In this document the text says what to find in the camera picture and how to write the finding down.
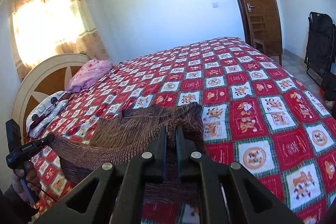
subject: bedspread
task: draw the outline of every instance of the bedspread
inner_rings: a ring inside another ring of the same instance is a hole
[[[74,94],[47,127],[88,144],[100,117],[152,104],[203,106],[213,160],[236,160],[302,220],[320,220],[336,196],[336,121],[297,79],[239,38],[222,37],[119,63]],[[49,147],[33,158],[44,190],[72,189]],[[40,214],[53,205],[41,194]],[[155,223],[197,223],[187,204],[144,204]]]

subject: black cable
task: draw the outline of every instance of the black cable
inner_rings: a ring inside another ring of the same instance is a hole
[[[42,188],[40,188],[38,185],[36,185],[35,183],[32,183],[31,181],[26,180],[25,178],[20,177],[17,173],[15,173],[14,170],[13,170],[13,172],[14,172],[14,174],[15,174],[18,178],[20,178],[20,179],[24,179],[25,182],[28,182],[28,183],[34,185],[35,187],[39,188],[43,193],[45,193],[45,194],[46,194],[48,197],[50,197],[53,201],[57,202],[56,199],[54,199],[51,195],[49,195],[46,191],[44,191],[44,190],[43,190]]]

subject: door handle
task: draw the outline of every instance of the door handle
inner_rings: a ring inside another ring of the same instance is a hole
[[[255,7],[255,6],[251,6],[251,4],[247,4],[247,9],[249,10],[249,12],[251,13],[252,12],[252,9],[251,8],[253,8],[253,7]]]

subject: pillow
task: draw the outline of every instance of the pillow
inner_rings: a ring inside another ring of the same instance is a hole
[[[32,138],[38,138],[47,125],[50,124],[50,122],[58,115],[58,113],[67,106],[68,101],[69,100],[60,101],[47,117],[45,117],[36,127],[29,131],[29,136]]]
[[[64,90],[57,91],[54,94],[45,98],[32,112],[29,113],[26,120],[27,133],[36,127],[51,111],[55,108],[59,101],[62,101],[71,95],[70,92]]]
[[[88,88],[107,74],[111,70],[112,66],[112,63],[108,60],[92,59],[86,62],[83,67],[81,67],[80,70],[70,79],[66,91],[75,93]]]

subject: ribbed knit fabric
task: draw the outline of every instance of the ribbed knit fabric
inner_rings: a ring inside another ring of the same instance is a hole
[[[148,143],[159,137],[161,126],[166,126],[166,182],[147,184],[144,200],[187,202],[197,206],[196,185],[180,184],[178,181],[175,128],[182,126],[184,137],[192,140],[199,152],[206,153],[201,109],[197,103],[172,108],[154,105],[142,109],[125,109],[111,119],[99,120],[90,145],[55,135],[50,147],[58,154],[65,177],[78,183],[105,162],[117,165],[145,152]]]

